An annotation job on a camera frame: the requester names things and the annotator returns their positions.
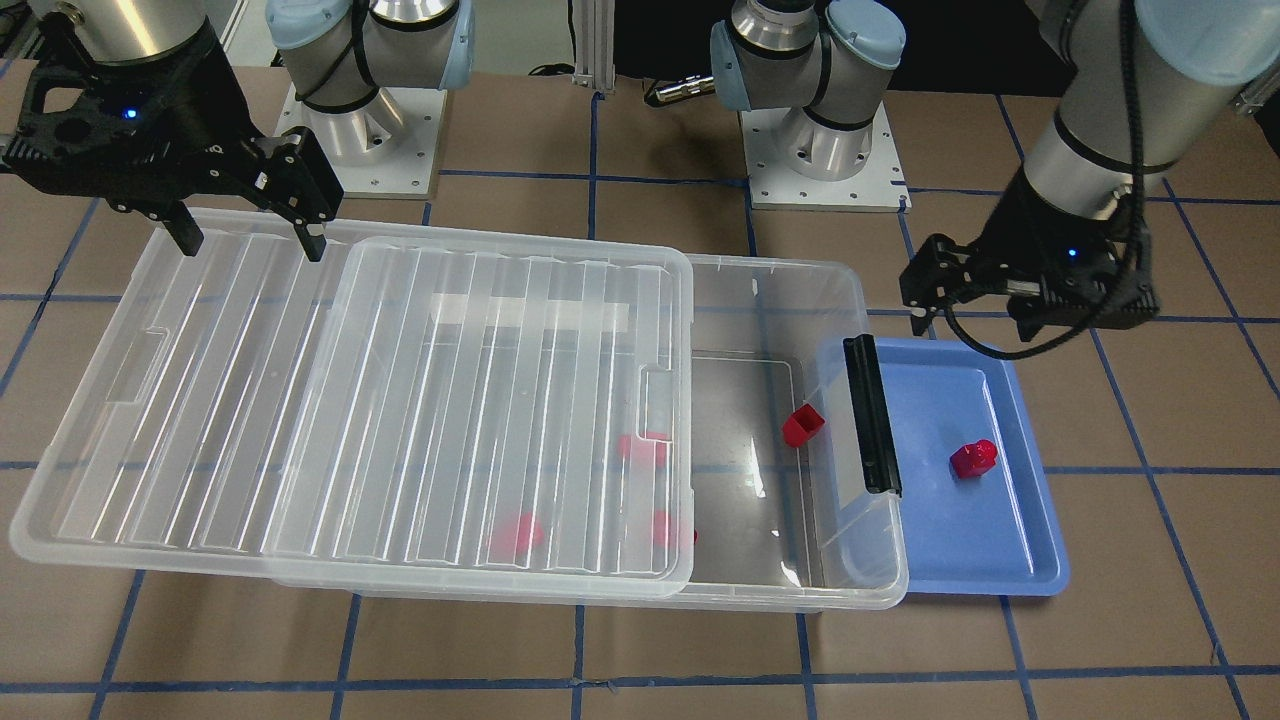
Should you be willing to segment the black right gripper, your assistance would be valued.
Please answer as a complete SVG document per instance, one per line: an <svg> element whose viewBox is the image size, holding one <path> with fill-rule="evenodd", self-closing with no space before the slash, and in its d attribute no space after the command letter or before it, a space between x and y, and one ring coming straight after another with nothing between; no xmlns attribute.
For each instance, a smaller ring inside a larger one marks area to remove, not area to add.
<svg viewBox="0 0 1280 720"><path fill-rule="evenodd" d="M100 197L165 218L187 258L204 232L183 201L238 196L294 223L306 259L325 254L343 188L315 135L253 123L207 20L150 59L93 59L70 20L41 20L32 70L3 165L45 193Z"/></svg>

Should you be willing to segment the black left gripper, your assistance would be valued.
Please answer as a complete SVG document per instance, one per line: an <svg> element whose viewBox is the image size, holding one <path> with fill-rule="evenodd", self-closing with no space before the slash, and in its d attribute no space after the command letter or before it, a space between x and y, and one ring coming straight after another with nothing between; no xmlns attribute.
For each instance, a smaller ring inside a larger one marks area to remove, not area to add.
<svg viewBox="0 0 1280 720"><path fill-rule="evenodd" d="M1001 295L1029 342L1047 325L1126 331L1155 319L1152 269L1143 196L1112 193L1103 218L1089 219L1051 205L1019 170L975 240L928 236L899 288L913 336L947 310Z"/></svg>

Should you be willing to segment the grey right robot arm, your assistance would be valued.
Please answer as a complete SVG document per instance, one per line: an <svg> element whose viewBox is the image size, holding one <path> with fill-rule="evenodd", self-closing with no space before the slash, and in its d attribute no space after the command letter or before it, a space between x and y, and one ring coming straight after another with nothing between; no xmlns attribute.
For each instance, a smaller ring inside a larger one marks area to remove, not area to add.
<svg viewBox="0 0 1280 720"><path fill-rule="evenodd" d="M59 1L3 169L40 192L102 199L159 223L186 256L204 232L195 195L244 199L283 218L305 256L343 199L315 133L265 135L200 1Z"/></svg>

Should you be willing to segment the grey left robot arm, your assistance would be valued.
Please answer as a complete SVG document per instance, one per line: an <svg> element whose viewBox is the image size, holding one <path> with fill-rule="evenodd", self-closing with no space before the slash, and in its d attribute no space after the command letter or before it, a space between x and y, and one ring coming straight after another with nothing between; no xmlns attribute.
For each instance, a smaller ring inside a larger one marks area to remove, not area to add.
<svg viewBox="0 0 1280 720"><path fill-rule="evenodd" d="M1056 1L1073 68L980 233L931 234L899 278L911 332L942 319L989 357L1048 352L1155 319L1149 191L1277 63L1275 1Z"/></svg>

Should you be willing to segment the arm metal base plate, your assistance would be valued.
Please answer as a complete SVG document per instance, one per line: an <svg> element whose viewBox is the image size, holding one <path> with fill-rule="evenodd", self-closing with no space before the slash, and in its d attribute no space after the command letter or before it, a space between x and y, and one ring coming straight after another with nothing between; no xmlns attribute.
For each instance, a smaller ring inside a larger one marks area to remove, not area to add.
<svg viewBox="0 0 1280 720"><path fill-rule="evenodd" d="M276 132L308 127L348 199L429 200L449 100L444 90L383 88L365 108L326 114L296 100L289 87Z"/></svg>
<svg viewBox="0 0 1280 720"><path fill-rule="evenodd" d="M803 109L739 113L750 204L756 210L887 211L913 208L883 105L854 131Z"/></svg>

